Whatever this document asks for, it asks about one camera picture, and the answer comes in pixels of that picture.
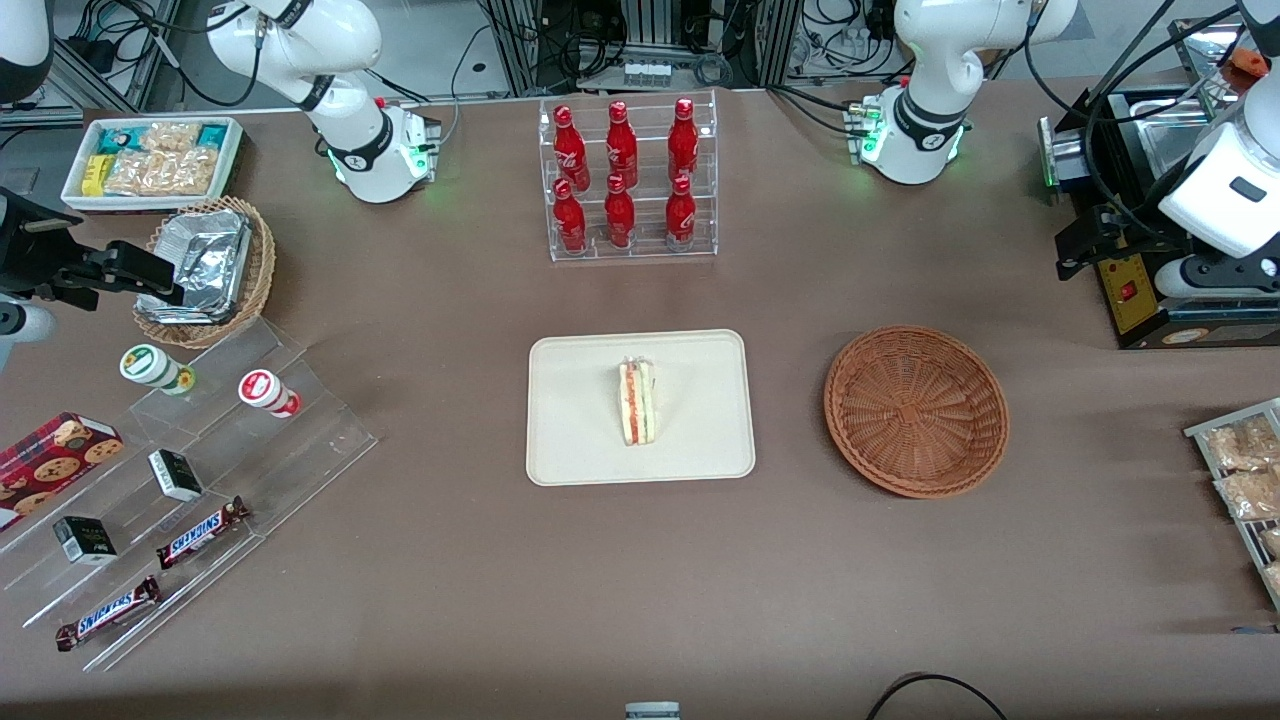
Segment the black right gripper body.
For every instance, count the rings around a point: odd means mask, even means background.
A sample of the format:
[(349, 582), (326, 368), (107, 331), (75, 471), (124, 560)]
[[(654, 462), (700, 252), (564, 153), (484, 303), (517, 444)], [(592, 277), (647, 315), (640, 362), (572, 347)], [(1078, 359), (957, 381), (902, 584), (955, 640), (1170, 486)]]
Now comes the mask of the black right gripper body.
[(1, 290), (28, 299), (65, 265), (81, 259), (70, 228), (82, 219), (54, 211), (10, 190), (3, 190), (1, 196)]

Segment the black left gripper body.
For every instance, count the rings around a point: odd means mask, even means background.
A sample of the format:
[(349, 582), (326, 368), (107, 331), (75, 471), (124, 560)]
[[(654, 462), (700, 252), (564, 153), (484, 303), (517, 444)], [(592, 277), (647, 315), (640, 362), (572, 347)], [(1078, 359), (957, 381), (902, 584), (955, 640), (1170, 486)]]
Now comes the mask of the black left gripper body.
[(1094, 206), (1094, 264), (1146, 252), (1171, 252), (1172, 240), (1114, 204)]

